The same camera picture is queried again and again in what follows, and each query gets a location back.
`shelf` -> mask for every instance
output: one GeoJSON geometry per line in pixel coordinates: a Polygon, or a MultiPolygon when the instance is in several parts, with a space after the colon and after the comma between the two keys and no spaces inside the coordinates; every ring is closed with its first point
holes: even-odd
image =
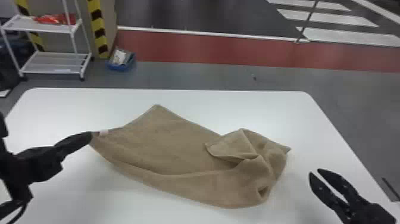
{"type": "Polygon", "coordinates": [[[22,67],[23,73],[80,74],[85,72],[91,53],[76,54],[36,51],[22,67]]]}
{"type": "Polygon", "coordinates": [[[82,19],[78,19],[75,25],[55,25],[42,24],[33,20],[33,17],[15,15],[2,28],[4,30],[30,31],[42,33],[75,33],[82,24],[82,19]]]}

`cable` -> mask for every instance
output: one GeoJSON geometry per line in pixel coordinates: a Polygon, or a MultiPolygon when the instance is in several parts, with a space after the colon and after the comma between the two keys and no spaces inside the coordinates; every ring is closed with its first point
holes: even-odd
{"type": "Polygon", "coordinates": [[[13,217],[13,219],[11,219],[10,221],[8,221],[7,224],[13,224],[13,223],[15,223],[16,221],[18,221],[18,220],[21,218],[21,216],[24,214],[24,212],[25,212],[25,210],[26,210],[26,207],[27,207],[27,204],[23,204],[23,205],[21,206],[21,210],[18,212],[18,214],[17,214],[15,217],[13,217]]]}

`gray floor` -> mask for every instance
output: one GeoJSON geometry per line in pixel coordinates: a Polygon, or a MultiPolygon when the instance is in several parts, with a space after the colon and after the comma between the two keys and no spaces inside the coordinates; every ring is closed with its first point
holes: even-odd
{"type": "Polygon", "coordinates": [[[91,63],[85,82],[34,76],[0,99],[0,111],[7,114],[22,93],[34,87],[305,91],[387,195],[395,199],[382,177],[400,192],[400,74],[183,63],[138,63],[128,73],[104,67],[101,60],[91,63]]]}

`shelf rack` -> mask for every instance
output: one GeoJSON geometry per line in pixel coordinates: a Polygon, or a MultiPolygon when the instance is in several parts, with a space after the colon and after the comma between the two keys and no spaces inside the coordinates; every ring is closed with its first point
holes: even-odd
{"type": "Polygon", "coordinates": [[[1,34],[4,37],[4,42],[10,52],[11,58],[21,78],[26,79],[24,73],[39,73],[39,74],[78,74],[80,80],[85,79],[85,70],[92,58],[92,52],[90,50],[90,44],[88,36],[85,31],[85,27],[82,25],[82,16],[79,10],[77,0],[74,0],[75,7],[79,18],[76,20],[76,24],[72,25],[70,16],[68,13],[68,7],[66,0],[61,0],[64,12],[67,18],[67,24],[42,24],[34,21],[33,17],[23,16],[20,14],[15,15],[5,24],[0,27],[1,34]],[[83,35],[85,36],[87,45],[87,54],[79,54],[75,43],[75,33],[82,27],[83,35]],[[65,33],[69,34],[72,41],[74,53],[61,53],[61,52],[41,52],[38,50],[35,44],[35,53],[26,61],[25,65],[20,67],[18,64],[11,45],[5,34],[6,31],[21,31],[26,32],[29,39],[30,35],[28,32],[38,33],[65,33]]]}

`pole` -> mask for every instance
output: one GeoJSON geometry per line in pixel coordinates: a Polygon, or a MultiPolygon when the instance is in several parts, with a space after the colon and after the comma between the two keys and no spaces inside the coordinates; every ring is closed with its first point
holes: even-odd
{"type": "MultiPolygon", "coordinates": [[[[317,8],[318,2],[319,2],[319,0],[315,0],[314,5],[312,6],[310,13],[308,14],[308,17],[307,17],[307,19],[306,19],[305,22],[304,22],[304,26],[303,26],[303,28],[302,28],[301,31],[300,31],[301,35],[304,34],[305,28],[307,28],[308,23],[310,23],[311,16],[313,16],[313,13],[314,13],[315,9],[317,8]]],[[[300,42],[300,38],[301,38],[301,37],[299,36],[299,38],[297,38],[297,40],[295,41],[295,43],[299,43],[299,42],[300,42]]]]}

